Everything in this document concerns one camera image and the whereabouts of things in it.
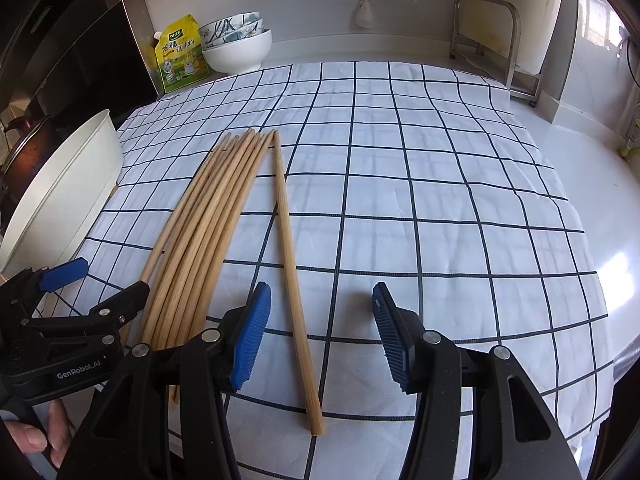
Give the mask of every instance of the white bowl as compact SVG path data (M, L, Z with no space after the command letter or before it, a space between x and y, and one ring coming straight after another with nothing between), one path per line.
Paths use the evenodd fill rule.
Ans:
M221 38L225 34L238 30L241 27L260 19L260 12L244 12L235 14L222 20L207 23L198 29L198 34L203 45L210 45L213 40Z
M240 27L238 30L234 30L233 32L229 32L220 38L215 38L211 41L211 43L206 44L204 48L211 48L213 46L219 46L223 43L231 43L232 41L244 40L244 38L250 38L251 36L257 36L258 34L262 34L264 32L264 27L262 26L262 18L260 18L257 22L248 23L243 27Z
M271 49L271 29L244 40L225 43L202 51L209 66L217 72L244 74L260 70Z
M18 202L0 244L6 277L67 262L107 202L120 171L122 147L109 111L74 131L49 157Z

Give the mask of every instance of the white container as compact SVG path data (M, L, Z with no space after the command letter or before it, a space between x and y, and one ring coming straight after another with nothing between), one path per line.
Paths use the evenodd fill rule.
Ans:
M33 179L0 244L10 278L32 267L55 267L76 252L122 170L122 147L109 111L74 131Z
M202 51L209 66L217 72L244 74L260 70L260 65L271 50L271 30L262 34L225 43Z

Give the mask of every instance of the wooden chopstick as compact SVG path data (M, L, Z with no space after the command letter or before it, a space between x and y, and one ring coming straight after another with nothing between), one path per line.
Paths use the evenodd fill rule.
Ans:
M324 433L324 421L322 420L322 408L318 399L318 389L314 366L311 361L308 340L306 339L305 317L302 310L302 297L298 283L298 270L296 269L296 254L291 234L289 220L289 202L287 201L287 187L284 180L284 168L282 165L282 149L280 147L280 134L274 134L274 155L276 163L276 196L278 200L278 223L280 224L280 240L282 243L282 256L284 260L285 282L287 285L287 297L293 326L293 339L298 357L298 367L302 378L302 388L305 396L306 416L309 422L309 431L312 435Z
M211 202L214 197L220 196L219 188L224 186L231 178L232 173L238 166L242 152L244 152L246 145L252 138L249 135L245 135L243 137L242 141L239 141L232 150L224 155L226 158L220 165L221 171L210 175L207 179L206 188L198 198L198 204L194 208L195 211L193 211L190 217L186 219L183 229L176 233L175 246L168 248L167 257L162 260L162 273L158 273L161 279L155 280L158 284L158 288L156 288L156 293L152 300L153 303L150 305L151 308L149 309L148 319L143 331L142 341L144 342L152 341L156 325L158 324L159 317L162 313L162 306L164 305L164 300L169 293L174 275L180 265L184 251L191 240L191 236L196 230L198 222L204 214L207 204Z
M190 203L195 202L193 197L197 196L200 193L200 190L202 189L202 186L204 184L204 181L206 180L208 172L210 171L212 166L215 165L216 161L218 160L218 157L227 146L230 136L231 136L231 133L226 134L222 138L220 143L217 146L215 146L211 150L211 152L209 152L209 155L207 155L207 158L205 159L204 163L201 165L200 169L194 176L193 180L187 186L187 189L184 191L184 194L180 197L180 200L175 206L174 211L171 213L171 216L169 216L167 223L162 228L162 232L160 233L158 240L156 240L156 243L154 244L154 248L151 251L151 254L146 260L145 267L143 268L142 273L140 274L140 281L149 283L149 280L151 279L151 275L153 274L154 269L158 264L158 260L160 258L160 255L162 254L162 250L164 250L164 246L166 245L167 240L169 239L169 236L171 235L172 231L174 230L177 224L179 224L178 229L181 228L182 224L180 223L180 220L181 220L181 217L183 216L183 213L185 212L185 209L189 209ZM147 318L148 318L148 312L145 309L143 310L143 321L142 321L143 326L146 324ZM131 325L132 325L132 322L126 324L120 330L120 339L123 343L126 343L129 338Z
M242 184L241 192L236 199L236 202L231 206L230 213L226 222L222 225L223 229L220 234L220 240L218 241L217 246L214 248L214 257L212 258L211 264L206 274L206 279L202 285L202 291L200 293L200 297L198 298L198 304L193 316L193 321L191 322L191 325L189 327L180 327L181 336L183 338L186 338L183 340L189 340L191 337L194 337L198 334L198 332L202 330L202 327L204 326L204 322L207 318L207 311L209 310L209 303L211 302L213 291L215 290L216 283L218 282L220 269L222 268L222 263L226 255L226 251L228 250L229 244L231 243L231 238L236 229L236 224L238 224L242 206L244 205L244 202L246 202L246 198L251 191L251 186L255 180L255 175L260 169L260 164L262 162L262 159L264 158L264 154L269 147L269 144L271 143L271 138L272 134L269 134L262 140L260 151L258 152L257 157L252 163L251 170L247 178Z
M162 323L160 325L160 330L156 333L156 338L153 341L154 348L167 348L168 346L173 346L175 344L177 325L180 324L180 320L184 316L184 300L190 293L190 290L187 290L185 294L185 287L190 281L190 274L195 272L200 266L200 260L206 251L206 247L209 245L210 237L218 223L220 213L224 208L226 208L229 202L229 197L236 187L236 183L242 178L243 173L245 173L248 161L252 156L253 150L258 148L259 141L259 136L252 137L246 147L246 150L242 153L238 166L236 167L231 179L224 187L222 186L222 183L220 184L220 187L216 190L216 192L220 192L218 198L212 198L212 200L207 204L206 211L199 221L187 251L182 257L180 269L178 270L177 275L174 276L174 282L172 283L173 290L164 302ZM191 280L190 283L191 285L189 286L189 289L193 286L193 280Z
M182 299L176 312L175 322L169 330L167 340L167 346L169 347L186 343L205 276L207 275L213 254L218 246L220 235L224 227L228 225L229 211L238 200L242 185L247 180L256 157L259 156L261 146L265 141L264 137L265 136L260 136L258 142L254 144L253 150L251 152L247 151L248 156L246 162L242 165L241 174L238 179L233 182L233 185L229 185L225 190L225 194L221 200L223 206L216 211L216 215L207 227L203 243L198 249L190 275L184 286Z

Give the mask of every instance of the checkered tablecloth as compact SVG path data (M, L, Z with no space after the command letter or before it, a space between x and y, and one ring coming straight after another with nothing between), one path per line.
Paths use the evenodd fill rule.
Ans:
M166 96L119 130L120 187L79 251L90 275L47 298L46 315L85 313L138 279L223 132L277 128L327 433L306 430L269 152L208 318L271 285L251 379L225 401L242 475L398 478L415 397L386 363L370 306L378 281L459 345L508 346L575 449L610 405L607 311L578 215L509 99L479 76L394 62L284 66ZM466 389L461 412L456 479L468 475ZM173 420L174 445L179 434Z

